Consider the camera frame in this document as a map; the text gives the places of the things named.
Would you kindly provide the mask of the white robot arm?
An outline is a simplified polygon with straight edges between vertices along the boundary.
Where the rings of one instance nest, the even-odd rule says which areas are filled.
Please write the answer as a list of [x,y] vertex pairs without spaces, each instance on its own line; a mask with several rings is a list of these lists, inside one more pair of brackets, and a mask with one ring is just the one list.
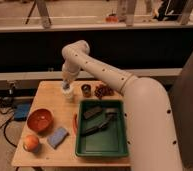
[[63,79],[84,70],[123,96],[132,171],[183,171],[170,100],[157,80],[138,77],[89,56],[80,40],[64,46]]

